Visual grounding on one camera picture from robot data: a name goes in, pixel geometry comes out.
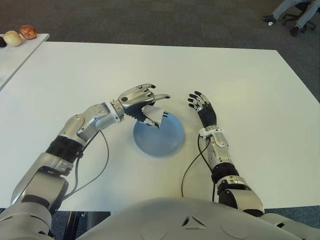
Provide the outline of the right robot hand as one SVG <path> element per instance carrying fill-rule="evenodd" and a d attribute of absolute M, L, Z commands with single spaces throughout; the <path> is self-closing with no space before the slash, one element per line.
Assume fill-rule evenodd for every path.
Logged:
<path fill-rule="evenodd" d="M 199 91 L 189 94 L 188 106 L 196 110 L 204 128 L 217 126 L 217 116 L 209 99 Z"/>

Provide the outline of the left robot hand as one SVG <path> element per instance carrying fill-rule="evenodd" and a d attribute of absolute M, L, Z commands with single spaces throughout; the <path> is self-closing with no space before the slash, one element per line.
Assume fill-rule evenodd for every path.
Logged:
<path fill-rule="evenodd" d="M 143 108 L 147 105 L 154 105 L 155 102 L 162 99 L 169 99 L 168 94 L 154 94 L 151 89 L 156 86 L 150 83 L 135 86 L 123 92 L 117 99 L 121 104 L 126 115 L 136 119 L 137 121 L 155 128 L 159 128 L 159 124 L 151 120 L 143 113 Z"/>

